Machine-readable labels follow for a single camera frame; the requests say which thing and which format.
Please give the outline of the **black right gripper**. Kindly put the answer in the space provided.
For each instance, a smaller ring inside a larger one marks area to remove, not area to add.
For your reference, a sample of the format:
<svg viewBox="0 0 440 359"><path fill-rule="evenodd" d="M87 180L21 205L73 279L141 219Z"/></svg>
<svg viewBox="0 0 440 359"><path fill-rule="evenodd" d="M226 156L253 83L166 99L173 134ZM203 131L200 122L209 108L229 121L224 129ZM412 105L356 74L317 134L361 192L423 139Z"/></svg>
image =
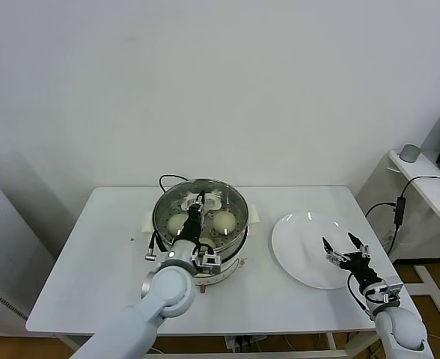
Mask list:
<svg viewBox="0 0 440 359"><path fill-rule="evenodd" d="M369 247L351 232L348 232L348 237L355 246L356 251L344 255L334 251L326 238L322 237L326 259L332 264L340 264L341 269L350 271L353 277L357 280L359 286L369 286L375 283L380 283L382 279L371 267L369 267Z"/></svg>

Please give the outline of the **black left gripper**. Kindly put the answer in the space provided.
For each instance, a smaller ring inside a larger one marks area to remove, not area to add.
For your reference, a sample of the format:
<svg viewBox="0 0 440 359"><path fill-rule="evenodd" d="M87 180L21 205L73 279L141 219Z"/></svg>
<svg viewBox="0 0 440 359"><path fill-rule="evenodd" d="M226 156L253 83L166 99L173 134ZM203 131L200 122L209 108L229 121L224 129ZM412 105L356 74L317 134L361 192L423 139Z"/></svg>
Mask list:
<svg viewBox="0 0 440 359"><path fill-rule="evenodd" d="M188 217L183 224L180 234L174 238L174 241L186 240L199 244L199 238L202 231L202 215L205 206L205 191L198 194L198 201L194 201L189 206Z"/></svg>

